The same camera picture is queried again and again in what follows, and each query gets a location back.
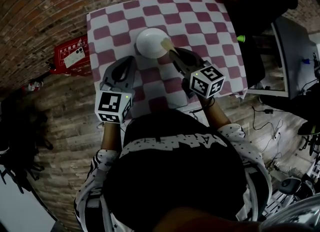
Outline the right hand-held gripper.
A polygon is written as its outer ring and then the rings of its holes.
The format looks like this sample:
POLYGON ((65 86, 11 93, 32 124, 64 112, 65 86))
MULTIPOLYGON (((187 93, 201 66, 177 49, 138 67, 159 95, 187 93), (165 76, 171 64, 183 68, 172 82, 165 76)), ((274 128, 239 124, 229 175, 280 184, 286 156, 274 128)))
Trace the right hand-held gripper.
POLYGON ((196 52, 177 48, 176 51, 169 51, 169 58, 184 76, 181 86, 189 98, 198 94, 208 99, 221 91, 226 77, 196 52))

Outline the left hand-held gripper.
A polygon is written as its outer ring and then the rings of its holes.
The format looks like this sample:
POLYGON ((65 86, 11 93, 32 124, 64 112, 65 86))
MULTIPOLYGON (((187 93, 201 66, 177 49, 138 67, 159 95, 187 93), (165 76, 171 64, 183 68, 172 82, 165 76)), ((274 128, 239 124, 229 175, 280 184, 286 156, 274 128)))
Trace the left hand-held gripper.
POLYGON ((107 67, 95 98, 94 112, 100 121, 124 123, 133 106, 135 72, 134 56, 123 57, 107 67))

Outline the white plate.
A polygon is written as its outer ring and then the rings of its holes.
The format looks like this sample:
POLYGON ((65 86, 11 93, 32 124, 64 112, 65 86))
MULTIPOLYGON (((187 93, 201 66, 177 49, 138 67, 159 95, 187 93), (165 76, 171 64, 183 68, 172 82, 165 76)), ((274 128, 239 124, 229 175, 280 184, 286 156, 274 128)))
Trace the white plate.
POLYGON ((160 29, 148 28, 143 30, 136 39, 138 52, 149 59, 158 59, 167 53, 161 42, 168 38, 168 35, 160 29))

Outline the person's right forearm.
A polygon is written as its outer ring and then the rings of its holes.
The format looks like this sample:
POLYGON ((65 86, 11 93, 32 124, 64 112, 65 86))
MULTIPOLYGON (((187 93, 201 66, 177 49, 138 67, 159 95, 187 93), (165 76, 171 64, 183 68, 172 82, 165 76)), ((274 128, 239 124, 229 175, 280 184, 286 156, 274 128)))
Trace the person's right forearm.
MULTIPOLYGON (((203 98, 202 96, 198 96, 198 99, 202 106, 203 98)), ((218 130, 219 128, 231 124, 231 121, 226 116, 226 114, 223 112, 223 110, 220 108, 218 103, 215 101, 214 105, 212 105, 209 108, 204 108, 202 106, 202 109, 204 111, 204 114, 207 118, 208 124, 210 127, 218 130)))

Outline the person's left forearm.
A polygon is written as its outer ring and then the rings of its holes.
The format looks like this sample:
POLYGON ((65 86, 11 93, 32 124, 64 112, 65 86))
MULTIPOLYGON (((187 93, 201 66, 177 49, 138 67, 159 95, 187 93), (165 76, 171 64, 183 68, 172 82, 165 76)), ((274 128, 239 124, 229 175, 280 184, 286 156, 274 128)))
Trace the person's left forearm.
POLYGON ((115 123, 105 123, 101 149, 113 150, 120 152, 121 143, 121 126, 115 123))

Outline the pink white checkered tablecloth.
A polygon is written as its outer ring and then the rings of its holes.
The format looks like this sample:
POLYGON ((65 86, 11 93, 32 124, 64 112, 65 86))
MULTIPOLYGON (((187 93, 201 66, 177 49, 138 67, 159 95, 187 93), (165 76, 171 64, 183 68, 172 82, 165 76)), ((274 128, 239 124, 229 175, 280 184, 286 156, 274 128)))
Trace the pink white checkered tablecloth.
POLYGON ((99 88, 106 68, 134 56, 135 96, 128 118, 163 108, 181 108, 189 100, 182 76, 167 57, 147 59, 136 47, 145 29, 164 31, 176 47, 191 50, 225 76, 218 97, 244 97, 248 90, 245 67, 234 27, 219 0, 134 0, 89 13, 87 41, 94 85, 99 88))

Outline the black wrist band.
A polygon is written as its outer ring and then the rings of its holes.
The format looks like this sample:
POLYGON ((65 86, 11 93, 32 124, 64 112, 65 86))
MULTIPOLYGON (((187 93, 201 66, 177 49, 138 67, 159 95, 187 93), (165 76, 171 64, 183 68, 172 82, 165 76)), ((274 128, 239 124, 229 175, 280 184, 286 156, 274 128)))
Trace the black wrist band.
POLYGON ((214 97, 210 97, 208 99, 203 99, 201 104, 202 104, 202 106, 204 108, 209 108, 209 107, 211 107, 212 105, 215 104, 215 98, 214 97))

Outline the red fire extinguisher box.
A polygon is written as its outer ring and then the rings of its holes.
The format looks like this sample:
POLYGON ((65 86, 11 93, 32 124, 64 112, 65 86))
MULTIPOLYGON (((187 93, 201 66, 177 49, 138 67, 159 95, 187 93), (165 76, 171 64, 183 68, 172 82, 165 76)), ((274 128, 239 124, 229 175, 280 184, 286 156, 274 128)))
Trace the red fire extinguisher box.
POLYGON ((92 71, 90 65, 88 36, 83 35, 56 46, 54 48, 54 64, 56 66, 55 74, 65 74, 71 76, 91 75, 92 71), (71 67, 67 68, 64 63, 65 54, 68 55, 80 47, 83 47, 85 57, 71 67))

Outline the white phone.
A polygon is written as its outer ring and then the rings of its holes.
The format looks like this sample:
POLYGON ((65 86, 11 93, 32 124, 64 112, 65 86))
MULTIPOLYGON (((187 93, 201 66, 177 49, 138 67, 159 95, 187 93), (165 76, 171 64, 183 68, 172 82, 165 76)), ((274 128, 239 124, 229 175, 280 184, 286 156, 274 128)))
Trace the white phone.
POLYGON ((84 49, 83 47, 80 47, 68 55, 65 54, 63 61, 65 66, 69 68, 75 63, 77 63, 78 61, 82 60, 84 57, 85 57, 84 49))

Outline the black desk chair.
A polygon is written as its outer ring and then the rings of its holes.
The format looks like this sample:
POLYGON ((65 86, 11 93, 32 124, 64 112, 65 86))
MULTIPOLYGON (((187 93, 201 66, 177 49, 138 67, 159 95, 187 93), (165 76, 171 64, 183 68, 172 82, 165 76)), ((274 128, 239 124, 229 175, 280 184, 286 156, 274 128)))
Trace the black desk chair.
POLYGON ((248 88, 258 84, 266 76, 260 51, 252 36, 245 36, 245 42, 238 42, 245 68, 248 88))

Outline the black jacket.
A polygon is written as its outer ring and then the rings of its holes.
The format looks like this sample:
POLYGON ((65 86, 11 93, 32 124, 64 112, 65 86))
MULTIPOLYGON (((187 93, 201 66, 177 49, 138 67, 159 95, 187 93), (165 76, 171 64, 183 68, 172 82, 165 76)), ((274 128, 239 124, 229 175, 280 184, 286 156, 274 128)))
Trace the black jacket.
POLYGON ((298 0, 220 0, 226 7, 237 36, 259 35, 298 0))

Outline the grey white desk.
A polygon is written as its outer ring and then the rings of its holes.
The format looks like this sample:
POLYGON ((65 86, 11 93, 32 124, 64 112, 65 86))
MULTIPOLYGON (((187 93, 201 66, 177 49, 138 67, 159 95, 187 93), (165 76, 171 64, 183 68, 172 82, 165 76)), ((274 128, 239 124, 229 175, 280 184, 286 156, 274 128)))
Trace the grey white desk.
POLYGON ((292 99, 316 79, 314 55, 318 57, 318 50, 307 30, 285 17, 276 19, 271 29, 270 35, 260 38, 266 41, 260 49, 265 78, 247 92, 292 99), (309 59, 310 64, 304 64, 303 59, 309 59))

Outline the person's black star-print shirt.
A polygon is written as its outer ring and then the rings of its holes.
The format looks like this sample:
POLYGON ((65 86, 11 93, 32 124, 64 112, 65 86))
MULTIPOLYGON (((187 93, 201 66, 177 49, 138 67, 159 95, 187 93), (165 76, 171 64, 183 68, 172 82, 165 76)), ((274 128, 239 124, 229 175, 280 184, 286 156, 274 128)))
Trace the person's black star-print shirt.
POLYGON ((176 110, 132 120, 120 152, 100 149, 74 200, 83 232, 206 232, 199 218, 255 225, 272 194, 236 123, 218 130, 176 110))

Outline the black wheeled chair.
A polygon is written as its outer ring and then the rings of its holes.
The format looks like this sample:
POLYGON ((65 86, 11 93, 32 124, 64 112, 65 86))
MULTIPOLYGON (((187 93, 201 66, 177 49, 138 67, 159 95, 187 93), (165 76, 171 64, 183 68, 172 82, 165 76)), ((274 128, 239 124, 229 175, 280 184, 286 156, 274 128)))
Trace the black wheeled chair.
POLYGON ((33 171, 41 172, 45 168, 35 161, 40 148, 53 150, 53 144, 47 140, 47 116, 34 106, 19 106, 16 102, 4 101, 0 114, 0 178, 4 183, 8 175, 19 191, 32 191, 28 180, 39 180, 33 171))

